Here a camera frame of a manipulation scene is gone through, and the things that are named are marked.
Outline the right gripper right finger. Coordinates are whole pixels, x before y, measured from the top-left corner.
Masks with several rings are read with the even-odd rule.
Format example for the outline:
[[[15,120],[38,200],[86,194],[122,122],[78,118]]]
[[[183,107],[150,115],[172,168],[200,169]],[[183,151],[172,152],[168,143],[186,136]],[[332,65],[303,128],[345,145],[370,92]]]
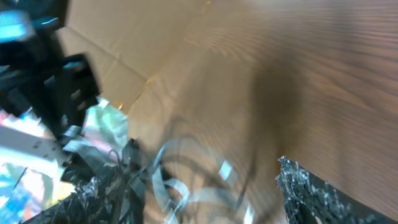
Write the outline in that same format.
[[[279,158],[276,181],[289,224],[397,224],[397,222],[334,188],[298,162]]]

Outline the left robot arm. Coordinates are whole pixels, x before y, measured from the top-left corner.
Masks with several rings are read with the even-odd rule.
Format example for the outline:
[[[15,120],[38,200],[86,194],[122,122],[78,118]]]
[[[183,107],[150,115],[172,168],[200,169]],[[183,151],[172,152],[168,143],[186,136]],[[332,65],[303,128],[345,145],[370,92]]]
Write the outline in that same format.
[[[81,132],[100,88],[85,54],[64,54],[67,11],[68,0],[1,2],[1,108],[36,116],[52,134],[2,127],[1,159],[77,184],[95,175]]]

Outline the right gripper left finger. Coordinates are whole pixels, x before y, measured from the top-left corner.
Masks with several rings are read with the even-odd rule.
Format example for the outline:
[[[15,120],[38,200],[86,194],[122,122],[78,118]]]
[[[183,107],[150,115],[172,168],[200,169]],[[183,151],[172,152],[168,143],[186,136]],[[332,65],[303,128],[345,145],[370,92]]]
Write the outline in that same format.
[[[22,224],[144,223],[144,203],[119,175],[80,182],[75,192]]]

